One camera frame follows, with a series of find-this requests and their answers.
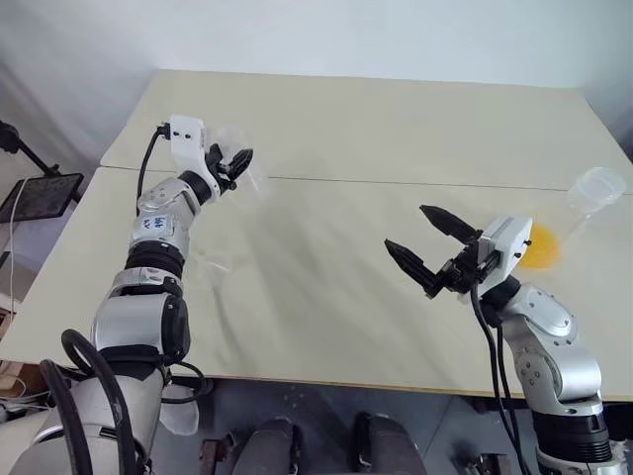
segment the black cable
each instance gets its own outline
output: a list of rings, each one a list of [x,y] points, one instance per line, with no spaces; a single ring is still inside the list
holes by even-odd
[[[105,358],[99,354],[92,343],[80,332],[75,330],[64,331],[61,334],[61,344],[66,350],[68,357],[75,364],[77,358],[83,358],[87,363],[84,362],[82,366],[89,365],[89,370],[99,379],[110,403],[112,418],[115,423],[119,449],[119,473],[121,475],[136,475],[136,446],[132,434],[130,413],[115,373]]]
[[[91,475],[92,461],[90,460],[88,440],[70,390],[66,386],[57,365],[49,359],[40,363],[40,372],[50,389],[52,398],[55,400],[68,447],[70,469],[73,475]]]
[[[196,373],[196,376],[198,376],[198,380],[200,381],[200,387],[194,391],[194,394],[192,394],[191,396],[188,396],[186,398],[181,398],[181,399],[174,399],[174,398],[162,398],[160,400],[160,402],[162,404],[185,404],[185,403],[191,403],[192,401],[197,400],[198,398],[200,398],[201,396],[204,396],[205,394],[207,394],[207,378],[205,378],[205,375],[202,374],[202,371],[200,371],[200,369],[198,369],[196,366],[194,366],[191,363],[186,363],[184,361],[180,361],[179,363],[174,363],[178,366],[182,366],[183,368],[189,368],[191,369],[194,373]]]
[[[142,158],[142,162],[140,163],[140,169],[138,170],[138,182],[136,184],[136,215],[138,216],[138,198],[142,195],[142,182],[145,179],[145,171],[147,170],[147,163],[149,162],[149,158],[151,157],[151,152],[154,150],[154,146],[156,145],[156,140],[158,140],[159,136],[163,136],[166,139],[169,139],[169,124],[163,124],[162,126],[158,126],[154,131],[149,143],[147,144],[147,150],[145,151],[145,156]]]
[[[490,354],[491,360],[491,370],[493,377],[493,391],[495,392],[495,400],[497,401],[498,414],[501,417],[501,422],[503,423],[503,427],[505,428],[505,432],[507,433],[507,437],[510,439],[512,447],[514,448],[514,452],[516,453],[516,458],[518,460],[519,468],[521,469],[521,473],[523,475],[531,475],[530,470],[523,460],[523,454],[521,453],[520,447],[517,446],[516,440],[512,434],[512,430],[510,429],[509,423],[507,422],[507,417],[505,416],[505,412],[503,409],[503,401],[501,400],[501,395],[498,387],[498,369],[497,369],[497,348],[495,346],[495,340],[493,339],[493,334],[488,328],[488,324],[486,323],[486,319],[484,317],[484,312],[482,311],[482,306],[479,302],[479,295],[477,292],[477,284],[475,284],[471,288],[471,304],[473,305],[473,310],[475,312],[475,317],[477,317],[477,322],[479,323],[482,332],[484,332],[484,336],[486,337],[486,342],[488,343],[488,350]]]
[[[505,394],[505,407],[510,413],[510,422],[513,427],[514,441],[518,450],[521,450],[521,436],[518,431],[518,422],[516,420],[516,412],[514,411],[514,403],[512,402],[512,395],[510,394],[510,388],[507,384],[507,376],[505,375],[505,363],[503,362],[503,328],[497,327],[497,362],[498,372],[501,377],[501,387]]]

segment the table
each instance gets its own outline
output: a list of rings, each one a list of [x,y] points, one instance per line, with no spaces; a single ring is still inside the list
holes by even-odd
[[[148,172],[146,185],[170,175]],[[88,334],[125,263],[136,177],[135,170],[97,170],[0,358],[68,361],[58,336],[66,328]],[[192,228],[183,277],[191,362],[208,376],[490,394],[487,349],[471,310],[449,292],[427,300],[383,239],[410,246],[437,269],[461,246],[435,230],[419,204],[441,205],[483,227],[500,213],[529,214],[563,192],[302,179],[270,185],[258,207],[229,195]],[[572,238],[559,266],[515,274],[578,312],[607,400],[633,399],[626,357],[633,351],[632,200],[624,196]]]
[[[593,166],[633,167],[573,89],[162,71],[104,166],[138,169],[170,114],[237,124],[270,176],[567,190]],[[171,171],[159,141],[149,169]]]

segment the transparent cup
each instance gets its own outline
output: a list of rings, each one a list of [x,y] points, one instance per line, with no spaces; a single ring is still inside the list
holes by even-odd
[[[626,182],[609,168],[596,167],[579,176],[566,195],[532,213],[532,244],[519,261],[521,267],[547,269],[563,255],[566,240],[604,207],[626,191]]]

